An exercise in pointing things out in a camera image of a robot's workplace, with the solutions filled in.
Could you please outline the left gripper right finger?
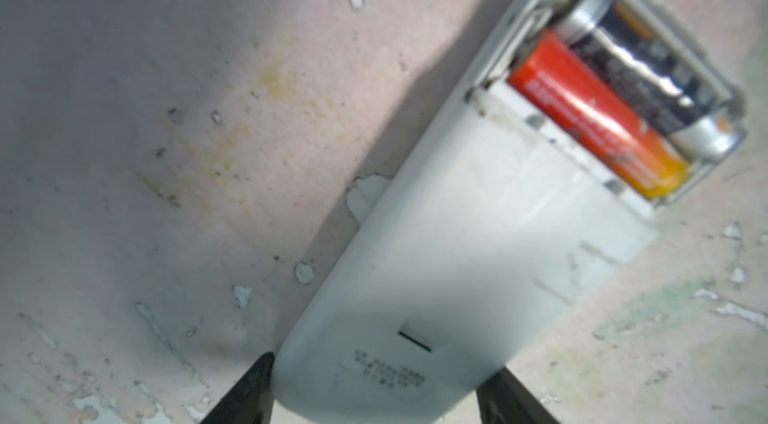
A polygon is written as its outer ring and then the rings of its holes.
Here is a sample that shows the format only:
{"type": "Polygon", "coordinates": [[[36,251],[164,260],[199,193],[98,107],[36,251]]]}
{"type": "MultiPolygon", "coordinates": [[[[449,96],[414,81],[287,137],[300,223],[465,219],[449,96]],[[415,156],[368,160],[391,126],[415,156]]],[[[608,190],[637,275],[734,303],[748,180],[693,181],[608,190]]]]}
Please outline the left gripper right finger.
{"type": "Polygon", "coordinates": [[[482,424],[559,424],[504,367],[476,389],[482,424]]]}

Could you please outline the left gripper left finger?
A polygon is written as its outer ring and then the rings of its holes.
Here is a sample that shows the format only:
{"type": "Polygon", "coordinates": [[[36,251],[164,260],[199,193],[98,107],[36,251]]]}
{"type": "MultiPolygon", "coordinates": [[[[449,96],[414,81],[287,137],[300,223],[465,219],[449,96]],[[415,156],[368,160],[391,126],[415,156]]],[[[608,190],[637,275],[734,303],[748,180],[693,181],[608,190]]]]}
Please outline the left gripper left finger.
{"type": "Polygon", "coordinates": [[[275,402],[273,352],[262,354],[201,421],[201,424],[269,424],[275,402]]]}

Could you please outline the white remote control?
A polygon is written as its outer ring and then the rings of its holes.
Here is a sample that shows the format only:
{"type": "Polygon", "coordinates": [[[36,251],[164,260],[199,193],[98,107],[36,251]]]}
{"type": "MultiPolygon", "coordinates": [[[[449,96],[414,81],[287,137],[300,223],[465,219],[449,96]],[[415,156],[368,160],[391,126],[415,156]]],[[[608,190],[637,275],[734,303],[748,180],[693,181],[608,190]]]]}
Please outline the white remote control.
{"type": "MultiPolygon", "coordinates": [[[[431,423],[658,234],[718,162],[648,199],[507,82],[576,0],[512,0],[272,371],[317,423],[431,423]]],[[[624,0],[745,129],[744,93],[663,0],[624,0]]]]}

